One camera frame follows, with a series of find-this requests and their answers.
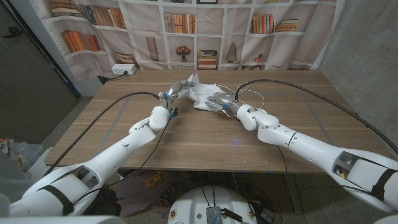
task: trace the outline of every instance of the wall outlet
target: wall outlet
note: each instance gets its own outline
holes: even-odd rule
[[[112,67],[112,72],[115,75],[123,75],[125,71],[127,71],[128,75],[133,75],[136,70],[136,65],[132,64],[115,64]]]

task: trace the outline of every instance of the power strip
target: power strip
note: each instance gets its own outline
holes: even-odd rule
[[[128,75],[133,75],[136,70],[137,68],[134,64],[115,64],[112,67],[112,72],[115,75],[123,75],[124,72],[127,72]]]

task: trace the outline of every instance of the crumpled cloth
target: crumpled cloth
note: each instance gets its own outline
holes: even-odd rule
[[[134,176],[127,176],[127,180],[122,181],[122,187],[116,191],[118,204],[121,206],[120,216],[135,215],[151,205],[152,209],[159,212],[163,218],[168,217],[175,195],[175,188],[171,186],[174,175],[164,171],[163,178],[149,188],[146,182],[153,179],[157,172],[141,171]]]
[[[193,88],[188,89],[188,98],[193,100],[193,107],[201,110],[217,112],[206,105],[207,98],[209,96],[213,96],[214,93],[225,93],[225,91],[216,85],[200,83],[197,73],[192,74],[188,78],[188,81],[196,84]]]

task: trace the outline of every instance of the bookshelf backdrop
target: bookshelf backdrop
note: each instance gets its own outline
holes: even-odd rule
[[[110,76],[115,63],[140,69],[315,70],[345,0],[29,2],[76,79],[85,80]],[[181,46],[184,53],[177,52]]]

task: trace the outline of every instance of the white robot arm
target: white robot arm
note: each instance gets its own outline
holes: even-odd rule
[[[258,129],[260,141],[284,147],[323,169],[345,190],[365,203],[391,212],[398,209],[398,162],[369,151],[332,146],[279,123],[265,110],[235,101],[234,94],[215,93],[206,104],[216,110],[228,110],[245,129]]]
[[[10,205],[10,217],[54,217],[81,215],[97,196],[106,180],[120,168],[130,156],[146,146],[177,115],[173,102],[183,98],[193,82],[175,82],[160,96],[160,104],[150,116],[139,121],[129,130],[129,135],[107,148],[92,160],[57,169],[41,178],[29,188],[22,199]]]

